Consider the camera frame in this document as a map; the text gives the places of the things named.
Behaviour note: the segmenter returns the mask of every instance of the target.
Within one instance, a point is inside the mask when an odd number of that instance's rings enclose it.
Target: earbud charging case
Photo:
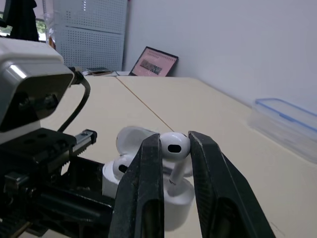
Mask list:
[[[116,138],[116,147],[121,156],[131,155],[135,157],[144,139],[156,132],[137,126],[123,128]],[[195,197],[193,185],[183,179],[172,193],[165,190],[165,184],[174,168],[175,163],[163,159],[163,183],[164,183],[164,214],[166,231],[173,231],[179,228],[186,221],[192,202]],[[188,163],[184,177],[191,177],[193,174],[192,163]],[[113,161],[103,167],[103,195],[115,198],[120,180],[113,174]]]

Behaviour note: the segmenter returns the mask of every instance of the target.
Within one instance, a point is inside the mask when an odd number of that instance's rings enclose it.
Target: white earbud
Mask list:
[[[167,192],[169,192],[184,178],[188,158],[190,158],[190,140],[187,136],[178,132],[164,133],[159,139],[162,146],[163,159],[175,163],[166,188]]]
[[[123,175],[125,174],[126,170],[130,166],[131,162],[133,161],[134,156],[125,154],[120,156],[119,159],[113,161],[113,174],[116,179],[122,179]]]

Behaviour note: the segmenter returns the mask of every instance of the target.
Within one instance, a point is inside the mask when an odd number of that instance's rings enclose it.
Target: white pegboard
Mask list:
[[[66,66],[107,67],[121,71],[124,35],[58,26],[56,50]]]
[[[43,0],[52,25],[124,34],[127,0]]]

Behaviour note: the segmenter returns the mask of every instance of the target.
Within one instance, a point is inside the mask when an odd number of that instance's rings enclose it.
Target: black cable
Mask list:
[[[65,121],[64,124],[61,125],[61,127],[57,130],[59,132],[64,132],[65,129],[73,122],[73,120],[78,116],[80,111],[84,108],[84,106],[89,98],[89,95],[90,95],[89,82],[84,77],[82,77],[80,79],[80,84],[82,84],[85,87],[85,93],[83,95],[83,99],[80,101],[79,105],[77,106],[75,111],[72,113],[72,115],[70,115],[70,117],[67,119],[67,121]]]

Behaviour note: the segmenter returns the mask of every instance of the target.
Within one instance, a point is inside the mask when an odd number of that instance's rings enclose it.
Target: beige table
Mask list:
[[[317,237],[317,166],[304,161],[247,126],[250,108],[190,78],[88,77],[91,98],[66,130],[89,128],[99,137],[83,157],[99,162],[117,156],[115,137],[127,125],[159,132],[196,130],[211,136],[248,179],[276,237]],[[81,99],[69,89],[44,127],[57,129]],[[196,205],[185,225],[168,238],[200,237]],[[46,237],[56,237],[47,233]]]
[[[143,103],[127,90],[115,77],[87,77],[91,94],[87,104],[65,133],[76,135],[82,130],[98,132],[97,143],[90,146],[80,156],[109,162],[118,157],[115,140],[118,132],[125,126],[136,125],[154,131],[168,132],[170,129],[160,121]],[[41,126],[57,130],[80,102],[84,89],[72,86],[63,97],[56,112],[41,121]],[[21,237],[33,238],[24,233]],[[48,231],[45,238],[62,237]]]
[[[278,238],[317,237],[317,166],[250,129],[250,108],[192,78],[118,79],[173,130],[211,136],[249,181]]]

